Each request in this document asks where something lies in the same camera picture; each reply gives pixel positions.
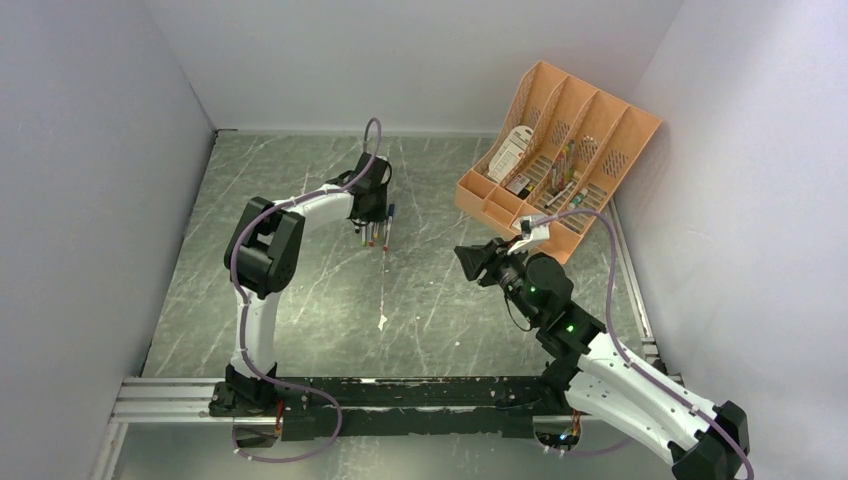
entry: purple cable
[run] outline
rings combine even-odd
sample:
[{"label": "purple cable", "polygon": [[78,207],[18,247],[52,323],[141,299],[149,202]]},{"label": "purple cable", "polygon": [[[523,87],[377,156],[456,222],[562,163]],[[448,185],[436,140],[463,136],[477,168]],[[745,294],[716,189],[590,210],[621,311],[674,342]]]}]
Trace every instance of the purple cable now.
[{"label": "purple cable", "polygon": [[324,445],[316,448],[315,450],[312,450],[311,452],[307,452],[307,453],[304,453],[302,455],[298,455],[298,456],[295,456],[295,457],[268,458],[268,457],[257,457],[257,456],[245,453],[238,446],[238,441],[236,439],[235,429],[233,429],[232,438],[233,438],[233,447],[235,448],[235,453],[238,454],[239,456],[243,457],[243,458],[248,459],[248,460],[253,460],[253,461],[257,461],[257,462],[264,462],[264,463],[291,463],[291,462],[297,462],[299,460],[305,460],[307,458],[314,457],[315,455],[318,455],[319,453],[328,449],[338,438],[339,432],[342,429],[342,407],[341,407],[341,405],[339,405],[338,400],[333,398],[333,396],[330,395],[327,392],[324,392],[322,390],[318,390],[317,388],[305,387],[305,386],[302,386],[302,385],[297,385],[297,384],[294,384],[294,383],[288,383],[288,382],[284,382],[282,380],[277,380],[276,378],[269,377],[268,375],[265,374],[265,372],[260,371],[256,367],[256,365],[253,363],[253,361],[250,359],[250,357],[247,355],[247,335],[245,333],[245,330],[246,330],[246,327],[247,327],[247,316],[248,316],[247,309],[250,306],[250,301],[247,297],[247,293],[244,291],[244,288],[241,286],[241,284],[238,281],[238,273],[236,272],[237,265],[238,265],[237,260],[238,260],[239,249],[242,245],[244,245],[244,241],[247,239],[248,235],[250,235],[250,233],[253,231],[253,229],[256,228],[256,226],[259,225],[263,220],[265,220],[269,216],[273,215],[274,213],[279,212],[280,210],[282,210],[284,208],[294,206],[298,203],[303,203],[307,200],[311,200],[313,198],[317,198],[317,197],[320,197],[322,195],[327,195],[329,193],[347,192],[348,190],[350,190],[356,184],[356,182],[358,182],[362,177],[364,177],[365,174],[368,173],[368,170],[371,169],[371,165],[374,164],[374,159],[377,157],[377,150],[380,149],[380,142],[383,140],[383,126],[380,124],[380,120],[378,120],[377,118],[371,118],[370,120],[368,120],[368,124],[365,126],[365,137],[364,137],[363,142],[362,142],[362,151],[365,152],[367,147],[368,147],[368,131],[371,129],[372,123],[377,125],[377,140],[376,140],[376,144],[374,145],[374,152],[371,154],[371,158],[368,159],[368,163],[365,165],[365,168],[363,168],[362,171],[359,172],[359,175],[354,177],[351,181],[346,183],[341,188],[331,188],[331,189],[327,189],[327,190],[315,190],[315,191],[306,193],[304,195],[301,195],[301,196],[295,198],[294,200],[287,200],[287,201],[282,202],[278,205],[274,205],[273,207],[271,207],[268,210],[265,210],[264,212],[259,214],[246,227],[244,227],[244,230],[239,234],[238,238],[236,239],[235,245],[233,245],[233,253],[232,253],[232,255],[230,255],[230,280],[233,282],[233,286],[235,287],[236,292],[241,297],[242,304],[243,304],[242,309],[241,309],[241,318],[240,318],[240,321],[239,321],[239,348],[241,349],[241,358],[242,358],[242,360],[244,360],[245,365],[247,365],[247,368],[249,368],[250,371],[253,372],[254,375],[261,378],[262,380],[265,380],[266,382],[270,382],[270,383],[273,383],[274,385],[279,385],[281,387],[287,387],[287,388],[291,388],[291,389],[294,389],[294,390],[300,390],[302,392],[312,393],[312,394],[324,397],[325,399],[327,399],[327,401],[329,401],[330,403],[333,404],[333,406],[336,408],[336,412],[338,413],[338,421],[336,422],[336,428],[335,428],[335,430],[333,430],[333,434],[330,436],[330,439]]},{"label": "purple cable", "polygon": [[615,230],[613,230],[612,224],[610,223],[609,219],[607,219],[606,217],[604,217],[603,215],[601,215],[600,213],[598,213],[594,210],[589,210],[589,209],[583,208],[583,209],[577,209],[577,210],[570,210],[570,211],[567,211],[567,212],[560,212],[560,213],[557,213],[557,214],[554,214],[554,215],[550,215],[548,217],[541,218],[541,219],[533,222],[532,226],[538,227],[540,225],[545,225],[545,224],[551,223],[555,220],[559,220],[559,219],[564,218],[564,217],[569,217],[571,215],[592,215],[593,217],[597,217],[598,219],[600,219],[601,222],[604,224],[604,226],[607,228],[607,233],[609,234],[609,239],[610,239],[610,273],[609,273],[609,280],[607,281],[607,300],[606,300],[606,305],[605,305],[605,315],[606,315],[606,323],[607,323],[607,332],[609,333],[610,339],[612,340],[612,344],[615,346],[616,351],[618,351],[618,354],[621,356],[621,359],[624,360],[624,363],[626,365],[633,368],[633,370],[636,370],[640,375],[642,375],[646,380],[651,382],[654,386],[656,386],[657,388],[659,388],[660,390],[662,390],[663,392],[668,394],[671,398],[680,402],[680,404],[683,405],[684,407],[686,407],[690,412],[694,411],[695,414],[698,415],[698,417],[700,417],[702,420],[707,422],[711,427],[713,427],[713,429],[715,429],[715,431],[718,432],[719,435],[721,435],[721,438],[723,438],[724,441],[727,442],[728,445],[730,445],[730,448],[733,449],[733,451],[736,453],[736,455],[739,455],[739,458],[742,459],[742,464],[745,466],[745,470],[747,472],[747,476],[745,477],[745,480],[754,480],[754,467],[751,465],[751,461],[748,460],[748,456],[745,455],[745,452],[742,450],[742,447],[738,443],[736,443],[736,441],[733,439],[733,437],[730,436],[729,433],[727,433],[727,430],[722,428],[721,425],[719,425],[715,420],[710,418],[709,415],[705,414],[700,409],[695,409],[694,408],[695,405],[692,402],[690,402],[689,400],[687,400],[686,397],[678,394],[677,392],[675,392],[674,390],[672,390],[671,388],[666,386],[664,383],[659,381],[656,377],[651,375],[650,372],[648,372],[644,368],[640,367],[639,365],[633,363],[630,360],[630,356],[627,354],[627,352],[624,350],[624,348],[622,348],[621,342],[618,340],[618,335],[615,334],[615,329],[613,328],[613,325],[612,325],[612,287],[613,287],[613,284],[615,282],[615,262],[616,262],[616,258],[618,256],[618,253],[616,252],[616,249],[615,249]]}]

